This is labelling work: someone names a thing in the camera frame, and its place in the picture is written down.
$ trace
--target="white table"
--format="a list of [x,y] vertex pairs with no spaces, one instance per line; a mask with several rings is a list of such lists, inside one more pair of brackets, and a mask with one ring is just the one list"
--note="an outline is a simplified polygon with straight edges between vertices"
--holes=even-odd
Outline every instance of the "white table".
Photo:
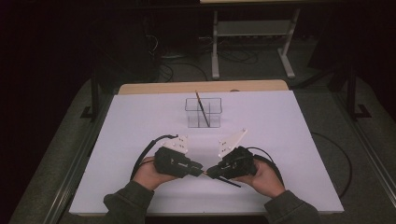
[[[321,213],[344,210],[292,91],[202,92],[202,98],[222,99],[221,127],[210,129],[187,127],[185,99],[194,95],[115,96],[69,212],[106,213],[105,195],[128,183],[137,157],[161,135],[187,135],[187,157],[207,169],[219,162],[219,140],[243,128],[248,133],[240,145],[266,150],[276,162],[287,189]],[[159,146],[148,155],[153,155]],[[262,155],[260,151],[252,152]],[[258,215],[269,200],[246,185],[240,189],[203,175],[186,176],[156,190],[148,215]]]

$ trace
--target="acrylic box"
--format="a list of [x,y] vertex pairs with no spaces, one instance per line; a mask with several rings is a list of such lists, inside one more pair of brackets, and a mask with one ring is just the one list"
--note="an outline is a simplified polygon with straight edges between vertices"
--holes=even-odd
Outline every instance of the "acrylic box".
[[202,111],[197,98],[186,99],[189,128],[219,128],[221,125],[221,98],[201,98]]

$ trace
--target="hand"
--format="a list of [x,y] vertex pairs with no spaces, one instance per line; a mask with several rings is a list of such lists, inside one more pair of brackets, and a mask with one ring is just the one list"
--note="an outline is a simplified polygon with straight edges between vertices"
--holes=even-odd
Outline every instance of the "hand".
[[155,190],[161,184],[177,179],[177,177],[172,175],[159,174],[155,169],[153,161],[154,157],[146,157],[143,159],[139,169],[134,175],[133,181],[137,182],[148,190]]
[[255,175],[239,176],[234,180],[248,184],[260,194],[270,198],[275,198],[285,191],[285,187],[267,163],[254,160],[254,165],[257,168]]

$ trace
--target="gray sleeve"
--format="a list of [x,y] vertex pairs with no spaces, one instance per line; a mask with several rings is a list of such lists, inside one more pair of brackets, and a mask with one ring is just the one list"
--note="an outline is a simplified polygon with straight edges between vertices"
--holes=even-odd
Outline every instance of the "gray sleeve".
[[145,223],[146,212],[154,195],[138,183],[131,181],[114,194],[107,194],[104,203],[108,209],[102,224]]
[[321,223],[318,210],[286,190],[265,204],[271,223],[317,224]]

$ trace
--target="person's left hand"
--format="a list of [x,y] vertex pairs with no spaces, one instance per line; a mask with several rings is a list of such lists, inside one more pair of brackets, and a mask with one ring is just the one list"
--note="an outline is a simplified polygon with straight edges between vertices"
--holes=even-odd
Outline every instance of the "person's left hand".
[[143,159],[136,175],[134,175],[133,181],[148,190],[155,190],[161,184],[174,179],[177,179],[177,177],[159,174],[154,166],[154,157],[146,157]]

